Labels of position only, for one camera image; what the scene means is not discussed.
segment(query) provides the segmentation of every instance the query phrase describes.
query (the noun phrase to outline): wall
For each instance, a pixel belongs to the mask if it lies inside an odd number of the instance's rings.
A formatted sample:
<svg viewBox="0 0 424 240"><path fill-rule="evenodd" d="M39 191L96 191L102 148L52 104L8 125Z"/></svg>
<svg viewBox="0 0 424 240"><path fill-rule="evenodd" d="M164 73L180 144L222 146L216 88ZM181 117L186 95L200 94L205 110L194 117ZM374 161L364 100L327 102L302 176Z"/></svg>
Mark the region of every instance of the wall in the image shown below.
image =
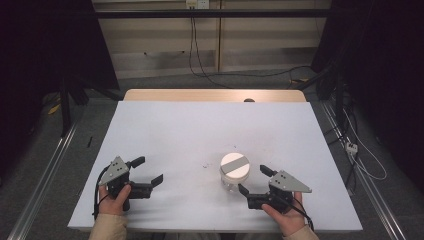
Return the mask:
<svg viewBox="0 0 424 240"><path fill-rule="evenodd" d="M93 0L96 10L185 9L185 1ZM217 1L212 9L329 8L330 0ZM118 79L201 71L190 19L100 19ZM197 46L207 72L309 65L325 19L196 19Z"/></svg>

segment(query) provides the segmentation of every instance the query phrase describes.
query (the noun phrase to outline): sleeve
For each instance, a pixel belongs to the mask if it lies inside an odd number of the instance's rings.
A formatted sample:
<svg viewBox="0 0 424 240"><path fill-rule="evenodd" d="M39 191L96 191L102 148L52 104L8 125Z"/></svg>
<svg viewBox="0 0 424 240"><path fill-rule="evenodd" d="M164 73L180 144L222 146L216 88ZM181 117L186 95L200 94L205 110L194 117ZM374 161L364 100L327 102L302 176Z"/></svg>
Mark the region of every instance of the sleeve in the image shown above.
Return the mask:
<svg viewBox="0 0 424 240"><path fill-rule="evenodd" d="M283 240L319 240L318 236L309 228L308 225L305 225L299 231L293 233L288 237L283 237Z"/></svg>
<svg viewBox="0 0 424 240"><path fill-rule="evenodd" d="M89 240L125 240L127 219L124 216L99 214Z"/></svg>

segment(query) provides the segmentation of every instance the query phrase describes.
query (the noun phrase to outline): metal bracket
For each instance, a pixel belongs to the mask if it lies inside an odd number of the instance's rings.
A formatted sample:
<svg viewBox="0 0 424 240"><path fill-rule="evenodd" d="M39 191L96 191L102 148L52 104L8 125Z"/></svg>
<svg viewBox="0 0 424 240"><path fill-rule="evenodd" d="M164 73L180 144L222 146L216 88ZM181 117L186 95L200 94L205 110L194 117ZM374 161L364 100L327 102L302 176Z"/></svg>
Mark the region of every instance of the metal bracket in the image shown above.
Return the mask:
<svg viewBox="0 0 424 240"><path fill-rule="evenodd" d="M99 182L99 186L105 185L129 171L130 169L127 164L125 164L124 160L122 160L120 156L116 156L115 160L110 163L106 173L103 174L102 179Z"/></svg>
<svg viewBox="0 0 424 240"><path fill-rule="evenodd" d="M311 193L312 189L285 171L279 171L270 180L269 185L286 192Z"/></svg>

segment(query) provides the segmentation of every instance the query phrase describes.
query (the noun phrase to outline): metal rail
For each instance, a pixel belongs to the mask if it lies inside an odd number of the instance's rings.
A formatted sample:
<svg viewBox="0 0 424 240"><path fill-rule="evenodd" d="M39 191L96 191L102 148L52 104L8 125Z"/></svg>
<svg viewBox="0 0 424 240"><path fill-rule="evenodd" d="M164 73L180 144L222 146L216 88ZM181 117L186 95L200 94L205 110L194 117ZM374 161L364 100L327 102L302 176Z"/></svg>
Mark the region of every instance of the metal rail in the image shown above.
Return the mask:
<svg viewBox="0 0 424 240"><path fill-rule="evenodd" d="M56 18L349 18L358 9L181 9L181 10L98 10L95 12L54 11L46 17Z"/></svg>
<svg viewBox="0 0 424 240"><path fill-rule="evenodd" d="M77 125L83 115L83 107L78 107L74 123L71 125L68 133L60 138L53 156L44 170L44 173L35 187L30 199L28 200L24 210L13 227L8 240L24 240L37 216L38 211L44 201L47 191L53 181L53 178L59 169L60 163L65 156L66 150L72 141Z"/></svg>
<svg viewBox="0 0 424 240"><path fill-rule="evenodd" d="M321 102L321 106L324 109L324 112L327 115L327 118L331 126L334 128L334 131L337 137L340 138L342 134L340 129L337 127L336 120L333 118L335 113L331 104ZM345 142L344 140L342 140L342 138L340 138L340 143L342 145L342 148L344 149ZM351 164L353 164L354 159L352 155L350 154L348 155L349 155L349 161L351 162ZM361 164L361 167L365 169L365 166L362 163L360 158L358 158L357 163ZM362 185L364 186L365 192L367 193L372 205L374 206L390 238L393 240L406 240L406 236L403 233L402 228L398 220L396 219L396 216L394 215L393 211L390 209L387 202L384 200L383 196L381 195L380 191L375 185L373 179L369 177L367 174L364 174L364 172L361 171L357 165L355 165L355 172L359 180L361 181Z"/></svg>

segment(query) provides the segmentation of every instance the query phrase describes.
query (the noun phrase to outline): floor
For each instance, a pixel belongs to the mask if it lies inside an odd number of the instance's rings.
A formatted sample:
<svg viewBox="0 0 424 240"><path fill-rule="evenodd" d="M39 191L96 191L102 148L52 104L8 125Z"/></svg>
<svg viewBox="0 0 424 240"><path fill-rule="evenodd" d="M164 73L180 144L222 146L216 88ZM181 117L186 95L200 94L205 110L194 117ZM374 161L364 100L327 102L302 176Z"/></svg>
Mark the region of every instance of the floor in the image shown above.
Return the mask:
<svg viewBox="0 0 424 240"><path fill-rule="evenodd" d="M144 77L121 79L120 93L130 88L220 88L214 82L219 82L231 88L261 88L285 89L295 84L291 79L304 79L314 73L308 69L298 69L289 73L282 70L249 71L248 74L274 74L270 77L252 77L244 75L214 76L211 79L197 77L192 74L168 75L162 77ZM79 199L79 194L85 185L102 140L107 132L108 125L116 108L116 102L103 97L97 92L87 90L90 101L87 106L72 105L72 118L78 124L72 140L69 141L66 152L61 153L61 159L54 167L55 173L50 176L51 181L45 185L45 194L38 199L40 205L31 209L35 215L25 219L27 228L18 235L19 239L87 239L88 233L67 228L67 223ZM350 171L350 162L346 157L337 132L333 131L331 124L331 110L328 107L333 101L320 101L316 97L314 87L304 91L310 102L326 140L334 142L329 144L335 163L343 179L347 179ZM35 130L30 137L30 143L25 146L22 155L17 160L17 165L2 177L0 188L0 238L4 239L15 230L17 221L30 199L34 200L34 191L39 189L38 183L45 169L51 163L52 156L61 140L61 114L58 112L48 114L54 102L46 105L41 113ZM355 178L347 185L351 193L351 200L357 210L364 230L354 233L318 233L320 239L424 239L424 196L413 183L396 166L390 152L379 144L374 135L372 126L367 123L366 116L361 114L360 106L355 108L358 121L357 132L364 145L381 161L387 171L385 180L369 180L363 171L356 170ZM370 174L380 177L383 175L381 166L375 159L359 146L359 156ZM378 192L367 190L367 185L375 185ZM372 195L381 195L383 203L376 202ZM393 220L386 219L392 214ZM397 236L387 231L387 225L399 225L400 231L395 231ZM129 233L128 239L150 239L152 233ZM214 236L202 234L180 234L179 239L213 239ZM237 239L271 239L270 236L250 236L238 234Z"/></svg>

